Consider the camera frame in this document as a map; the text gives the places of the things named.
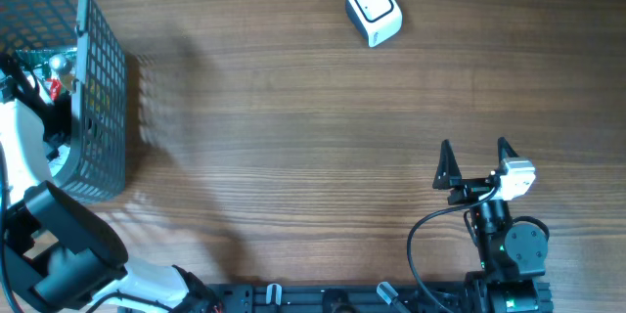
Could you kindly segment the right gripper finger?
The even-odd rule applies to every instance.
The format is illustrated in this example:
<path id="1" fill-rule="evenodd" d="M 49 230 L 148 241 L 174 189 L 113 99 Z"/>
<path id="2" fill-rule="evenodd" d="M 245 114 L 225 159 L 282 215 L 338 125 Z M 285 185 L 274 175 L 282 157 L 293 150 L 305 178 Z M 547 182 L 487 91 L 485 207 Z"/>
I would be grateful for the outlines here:
<path id="1" fill-rule="evenodd" d="M 500 137 L 497 141 L 498 160 L 500 162 L 511 161 L 519 158 L 518 153 L 513 149 L 505 137 Z"/>
<path id="2" fill-rule="evenodd" d="M 462 173 L 456 162 L 449 140 L 443 140 L 440 148 L 440 157 L 432 188 L 435 190 L 449 190 L 457 188 L 462 182 Z"/>

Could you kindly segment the red sachet packet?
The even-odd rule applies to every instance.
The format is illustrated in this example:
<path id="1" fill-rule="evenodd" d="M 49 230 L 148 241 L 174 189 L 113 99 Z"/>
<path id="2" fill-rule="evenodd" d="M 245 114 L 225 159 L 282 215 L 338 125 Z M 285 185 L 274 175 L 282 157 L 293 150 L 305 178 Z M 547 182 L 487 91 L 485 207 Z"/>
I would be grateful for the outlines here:
<path id="1" fill-rule="evenodd" d="M 52 101 L 56 101 L 64 91 L 62 82 L 55 77 L 49 78 L 46 83 L 48 84 L 49 96 Z"/>

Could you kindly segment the yellow liquid clear bottle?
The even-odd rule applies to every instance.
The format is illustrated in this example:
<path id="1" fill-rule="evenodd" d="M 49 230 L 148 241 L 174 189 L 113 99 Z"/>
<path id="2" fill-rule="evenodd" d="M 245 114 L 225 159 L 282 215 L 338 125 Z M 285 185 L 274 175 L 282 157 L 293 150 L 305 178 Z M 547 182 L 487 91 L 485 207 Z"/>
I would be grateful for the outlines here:
<path id="1" fill-rule="evenodd" d="M 49 59 L 48 65 L 63 87 L 73 93 L 76 76 L 72 61 L 64 54 L 56 54 Z"/>

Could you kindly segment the green 3M gloves package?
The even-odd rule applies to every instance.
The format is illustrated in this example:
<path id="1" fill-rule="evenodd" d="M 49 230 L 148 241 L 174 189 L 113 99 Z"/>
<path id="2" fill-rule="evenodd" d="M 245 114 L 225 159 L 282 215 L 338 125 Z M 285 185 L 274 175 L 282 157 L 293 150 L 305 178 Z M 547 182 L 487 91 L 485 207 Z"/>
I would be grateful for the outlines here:
<path id="1" fill-rule="evenodd" d="M 52 49 L 39 49 L 39 50 L 18 50 L 14 53 L 14 56 L 32 70 L 40 68 L 42 73 L 39 77 L 51 77 L 54 73 L 50 70 L 48 65 L 49 59 L 56 54 L 64 54 L 75 65 L 77 48 L 70 46 L 55 47 Z"/>

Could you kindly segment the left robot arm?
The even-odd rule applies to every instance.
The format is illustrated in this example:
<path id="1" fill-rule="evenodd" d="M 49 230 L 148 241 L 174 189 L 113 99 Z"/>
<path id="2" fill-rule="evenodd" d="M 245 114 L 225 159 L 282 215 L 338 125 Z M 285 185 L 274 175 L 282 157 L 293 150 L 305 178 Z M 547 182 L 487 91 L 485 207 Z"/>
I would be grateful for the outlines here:
<path id="1" fill-rule="evenodd" d="M 176 265 L 133 259 L 104 220 L 54 184 L 43 152 L 61 115 L 21 64 L 1 56 L 1 288 L 15 312 L 220 312 L 222 300 Z"/>

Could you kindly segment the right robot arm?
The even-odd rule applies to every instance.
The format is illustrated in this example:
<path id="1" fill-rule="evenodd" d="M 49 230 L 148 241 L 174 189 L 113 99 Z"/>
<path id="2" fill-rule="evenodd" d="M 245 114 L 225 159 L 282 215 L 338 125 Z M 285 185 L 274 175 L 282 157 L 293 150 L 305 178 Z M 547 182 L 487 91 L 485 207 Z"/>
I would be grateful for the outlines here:
<path id="1" fill-rule="evenodd" d="M 450 205 L 466 205 L 464 215 L 482 269 L 466 274 L 463 312 L 552 312 L 546 274 L 550 231 L 532 216 L 513 217 L 509 203 L 524 196 L 536 179 L 532 161 L 498 140 L 498 167 L 483 178 L 465 178 L 451 143 L 441 143 L 432 187 L 448 190 Z"/>

